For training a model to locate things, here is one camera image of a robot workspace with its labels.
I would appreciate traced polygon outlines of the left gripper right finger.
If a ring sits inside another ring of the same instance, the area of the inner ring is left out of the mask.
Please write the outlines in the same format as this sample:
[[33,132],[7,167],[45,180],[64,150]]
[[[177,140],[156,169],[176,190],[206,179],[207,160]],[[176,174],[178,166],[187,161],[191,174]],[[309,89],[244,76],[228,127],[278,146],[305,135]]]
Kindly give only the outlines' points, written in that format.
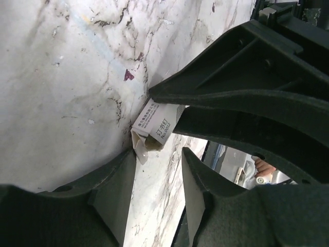
[[187,111],[175,133],[258,156],[297,183],[328,183],[328,32],[251,20],[153,86]]

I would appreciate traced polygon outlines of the white staple box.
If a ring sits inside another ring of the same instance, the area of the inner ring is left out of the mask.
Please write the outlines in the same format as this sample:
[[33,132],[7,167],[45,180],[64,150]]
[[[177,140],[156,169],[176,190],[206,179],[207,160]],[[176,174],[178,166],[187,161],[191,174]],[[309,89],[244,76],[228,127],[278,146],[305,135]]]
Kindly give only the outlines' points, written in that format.
[[133,149],[141,164],[150,151],[160,151],[176,127],[186,106],[156,103],[150,99],[132,125]]

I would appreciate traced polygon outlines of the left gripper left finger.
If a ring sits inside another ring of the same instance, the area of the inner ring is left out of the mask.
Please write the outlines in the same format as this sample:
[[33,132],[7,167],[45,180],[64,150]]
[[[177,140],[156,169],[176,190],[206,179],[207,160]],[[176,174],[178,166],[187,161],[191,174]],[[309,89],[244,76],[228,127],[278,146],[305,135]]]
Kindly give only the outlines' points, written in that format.
[[1,186],[1,246],[123,246],[135,176],[128,149],[52,192]]

